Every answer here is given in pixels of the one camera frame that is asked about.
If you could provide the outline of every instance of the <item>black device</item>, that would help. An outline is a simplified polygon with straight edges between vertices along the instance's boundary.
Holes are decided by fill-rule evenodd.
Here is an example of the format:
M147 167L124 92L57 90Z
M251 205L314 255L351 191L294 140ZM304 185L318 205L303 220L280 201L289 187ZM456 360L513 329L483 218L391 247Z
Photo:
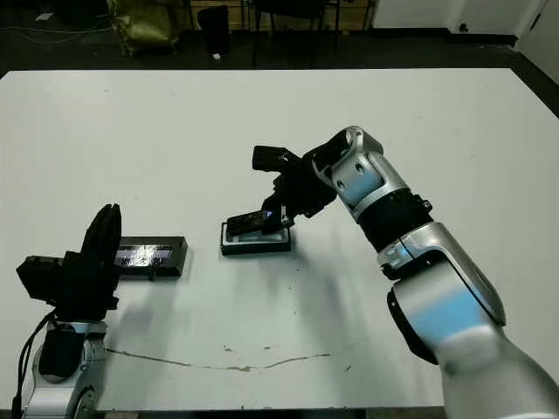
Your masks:
M188 244L184 237L123 237L114 264L126 277L180 277Z
M121 240L121 210L106 205L87 229L80 252L63 258L29 256L16 269L32 299L56 307L57 319L102 320L114 310L120 271L113 261Z
M245 234L232 235L229 224L221 224L221 253L224 256L290 250L291 232L288 228L270 234L253 230Z

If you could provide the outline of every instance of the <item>black cable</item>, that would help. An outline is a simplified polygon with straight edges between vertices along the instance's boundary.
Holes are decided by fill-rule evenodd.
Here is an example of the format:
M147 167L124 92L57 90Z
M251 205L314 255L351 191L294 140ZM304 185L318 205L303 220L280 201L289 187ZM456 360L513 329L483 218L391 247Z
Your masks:
M37 327L29 337L29 339L24 343L24 347L19 355L19 362L17 364L17 392L13 400L11 401L11 419L21 418L21 392L24 386L25 374L27 373L27 365L29 363L29 357L31 355L31 349L33 347L33 340L37 333L41 331L43 327L49 322L54 321L54 310L45 315L41 321L39 321Z

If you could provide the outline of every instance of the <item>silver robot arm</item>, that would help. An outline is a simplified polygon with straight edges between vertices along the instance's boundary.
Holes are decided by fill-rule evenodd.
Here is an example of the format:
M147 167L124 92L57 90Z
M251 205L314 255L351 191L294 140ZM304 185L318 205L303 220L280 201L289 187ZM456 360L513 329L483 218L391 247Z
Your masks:
M102 385L105 364L103 337L106 331L107 325L102 321L50 322L47 325L45 344L37 351L31 367L33 390L24 408L24 418L92 417ZM47 345L54 340L60 340L61 344L69 346L66 346L62 354L42 356ZM66 355L61 358L64 362L62 371L60 366L55 365L56 361L49 359L51 356L60 359L61 355ZM73 360L68 358L73 358L77 365L74 367Z
M334 188L394 281L392 317L410 350L443 377L451 419L559 418L559 388L505 336L499 295L442 223L414 196L382 146L348 127L347 149L314 171Z
M80 252L68 251L64 258L30 256L17 268L30 297L54 310L25 342L11 419L86 419L95 413L106 359L102 320L118 303L113 293L120 271L114 258L120 240L121 210L106 205L87 229ZM45 341L31 366L31 395L22 401L32 342L45 324Z

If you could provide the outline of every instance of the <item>wire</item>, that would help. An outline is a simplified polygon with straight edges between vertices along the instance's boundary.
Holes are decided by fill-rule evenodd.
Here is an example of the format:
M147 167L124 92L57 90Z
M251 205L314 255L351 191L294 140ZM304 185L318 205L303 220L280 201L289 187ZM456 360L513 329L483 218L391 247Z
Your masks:
M12 32L16 33L17 35L27 39L28 41L30 41L34 44L55 45L55 44L63 44L64 42L68 42L68 41L73 41L74 39L77 39L77 38L81 37L82 35L87 35L87 34L95 33L95 32L110 31L111 30L110 26L108 26L107 28L103 28L103 29L96 29L102 23L103 20L106 20L106 19L101 19L99 22L97 22L91 28L89 28L87 30L84 30L84 31L55 31L55 30L49 30L49 29L25 28L23 26L4 26L4 27L0 27L0 31L12 31ZM57 41L41 41L41 40L38 40L38 39L35 39L35 38L32 38L32 37L29 37L29 36L25 35L21 31L34 31L34 32L57 33L57 34L72 33L72 34L75 34L75 35L72 36L72 37L69 37L69 38L59 39Z
M82 33L90 33L92 30L90 29L90 30L83 30L83 31L55 31L51 29L25 28L23 26L4 26L4 27L0 27L0 31L31 31L31 32L43 32L43 33L82 34Z
M55 320L54 310L45 315L43 319L39 321L29 339L27 339L24 343L24 347L19 355L19 363L17 364L17 392L11 402L11 419L20 419L21 417L21 392L24 386L24 378L25 373L27 373L27 365L29 363L31 349L33 347L33 340L35 339L35 336L37 336L37 333L39 333L41 329L51 320Z
M79 33L78 35L74 35L73 37L69 37L66 39L60 39L59 41L39 41L37 39L34 39L32 37L28 37L27 35L25 35L22 32L18 32L18 31L13 31L13 33L16 33L17 35L27 39L28 41L35 43L35 44L46 44L46 45L55 45L55 44L63 44L64 42L68 42L68 41L73 41L74 39L77 39L79 37L82 37L84 35L90 34L90 33L95 33L95 32L107 32L110 31L111 28L105 28L105 29L98 29L96 31L89 31L89 32L84 32L84 33Z

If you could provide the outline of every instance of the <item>wall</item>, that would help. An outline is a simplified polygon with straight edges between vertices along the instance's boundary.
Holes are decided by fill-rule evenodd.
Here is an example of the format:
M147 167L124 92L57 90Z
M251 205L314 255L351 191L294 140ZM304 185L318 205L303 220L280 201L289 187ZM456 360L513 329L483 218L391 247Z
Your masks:
M512 35L525 17L528 6L540 0L467 0L461 13L449 29L458 31L462 23L468 33Z
M559 0L549 0L535 28L521 38L518 49L559 84Z
M532 24L546 0L379 0L376 28L448 28L459 32L516 35Z
M449 0L379 0L376 28L445 28Z

